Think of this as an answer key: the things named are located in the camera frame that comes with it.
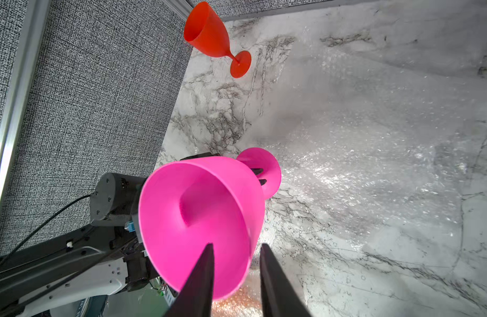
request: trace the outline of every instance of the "orange wine glass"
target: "orange wine glass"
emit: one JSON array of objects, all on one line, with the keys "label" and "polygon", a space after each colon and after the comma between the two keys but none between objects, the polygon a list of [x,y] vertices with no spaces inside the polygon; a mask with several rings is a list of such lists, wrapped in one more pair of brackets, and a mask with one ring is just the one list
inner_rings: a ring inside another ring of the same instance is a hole
[{"label": "orange wine glass", "polygon": [[231,76],[234,78],[242,77],[250,68],[252,58],[248,51],[241,51],[236,56],[231,54],[228,31],[207,2],[192,9],[183,29],[183,38],[205,55],[231,57]]}]

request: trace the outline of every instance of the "gray fabric wall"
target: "gray fabric wall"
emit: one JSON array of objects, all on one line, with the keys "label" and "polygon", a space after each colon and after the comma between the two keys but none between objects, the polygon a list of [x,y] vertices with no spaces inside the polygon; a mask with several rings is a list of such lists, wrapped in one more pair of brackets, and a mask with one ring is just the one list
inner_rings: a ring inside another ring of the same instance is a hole
[{"label": "gray fabric wall", "polygon": [[220,17],[232,17],[326,0],[187,0],[193,8],[202,1],[207,1]]},{"label": "gray fabric wall", "polygon": [[0,0],[0,121],[26,7],[26,0]]},{"label": "gray fabric wall", "polygon": [[[152,172],[191,52],[182,32],[160,0],[52,0],[1,210],[0,254],[104,173]],[[85,200],[29,244],[88,220]]]}]

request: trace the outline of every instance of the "wine glass base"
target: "wine glass base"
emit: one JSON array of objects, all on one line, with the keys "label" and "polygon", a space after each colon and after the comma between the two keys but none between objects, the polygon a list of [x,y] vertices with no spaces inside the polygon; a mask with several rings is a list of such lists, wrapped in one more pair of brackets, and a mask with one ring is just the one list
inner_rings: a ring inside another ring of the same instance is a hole
[{"label": "wine glass base", "polygon": [[248,51],[241,51],[235,57],[240,61],[240,63],[235,61],[231,63],[231,76],[234,78],[240,78],[245,75],[250,68],[252,57]]},{"label": "wine glass base", "polygon": [[266,180],[261,185],[263,195],[265,199],[270,199],[275,195],[282,181],[282,171],[273,154],[265,149],[250,148],[240,153],[236,160],[247,165],[249,168],[262,169],[262,172],[256,176],[259,180]]}]

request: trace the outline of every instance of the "black cable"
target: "black cable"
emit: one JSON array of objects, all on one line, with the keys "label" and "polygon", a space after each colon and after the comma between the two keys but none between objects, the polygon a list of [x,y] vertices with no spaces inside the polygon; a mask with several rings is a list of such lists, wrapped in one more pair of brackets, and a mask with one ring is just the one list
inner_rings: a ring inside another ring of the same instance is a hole
[{"label": "black cable", "polygon": [[80,276],[82,275],[83,273],[85,273],[86,271],[90,270],[93,266],[95,266],[96,264],[100,263],[101,261],[103,261],[104,259],[106,258],[109,258],[111,256],[113,256],[114,254],[120,252],[120,250],[122,250],[123,248],[127,247],[131,242],[134,242],[134,241],[137,241],[137,237],[132,237],[130,239],[128,239],[125,243],[123,243],[122,245],[116,247],[112,252],[110,253],[107,253],[101,257],[99,257],[97,260],[93,261],[92,263],[90,263],[89,265],[87,265],[86,267],[84,267],[83,269],[81,269],[80,271],[66,277],[65,279],[63,279],[62,281],[60,281],[59,283],[53,285],[53,286],[50,286],[50,288],[47,288],[46,290],[44,290],[43,292],[35,295],[35,296],[32,296],[31,298],[29,298],[28,300],[20,303],[18,306],[16,307],[13,307],[13,308],[10,308],[9,311],[4,311],[2,314],[0,314],[0,317],[6,317],[7,315],[9,314],[12,314],[14,312],[16,312],[17,310],[29,305],[31,302],[43,297],[44,295],[47,295],[48,293],[56,290],[57,288],[59,288],[60,286],[66,284],[67,282],[71,281],[73,278],[77,277],[77,276]]},{"label": "black cable", "polygon": [[149,281],[149,284],[150,284],[150,286],[151,286],[153,289],[155,289],[156,291],[158,291],[158,290],[159,290],[158,288],[155,288],[155,287],[152,285],[152,283],[151,283],[150,281]]},{"label": "black cable", "polygon": [[74,203],[82,200],[82,199],[85,199],[85,198],[88,198],[90,197],[91,194],[88,194],[88,195],[85,195],[85,196],[82,196],[74,201],[72,201],[71,203],[69,203],[67,206],[65,206],[64,208],[62,208],[61,210],[57,211],[56,213],[54,213],[50,218],[48,218],[46,221],[44,221],[44,223],[42,223],[41,225],[39,225],[39,227],[36,228],[36,230],[34,230],[33,232],[31,232],[24,240],[22,240],[10,253],[8,253],[3,259],[2,261],[0,262],[0,267],[3,266],[4,263],[6,263],[9,258],[16,252],[19,250],[19,248],[21,248],[22,245],[25,244],[25,242],[27,242],[33,235],[35,235],[39,230],[41,230],[41,228],[43,228],[47,223],[49,223],[51,221],[51,219],[55,218],[56,216],[59,215],[59,213],[65,211],[66,209],[68,209],[69,207],[71,207],[71,205],[73,205]]}]

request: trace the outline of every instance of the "wine glass stem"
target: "wine glass stem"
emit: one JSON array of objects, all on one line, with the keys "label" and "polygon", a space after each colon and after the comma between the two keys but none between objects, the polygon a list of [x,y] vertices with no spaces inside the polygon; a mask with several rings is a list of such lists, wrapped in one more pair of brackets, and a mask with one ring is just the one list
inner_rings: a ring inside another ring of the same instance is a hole
[{"label": "wine glass stem", "polygon": [[233,54],[231,54],[231,52],[228,53],[228,56],[231,57],[232,60],[234,60],[236,63],[240,65],[240,61],[237,60],[236,57],[234,57]]}]

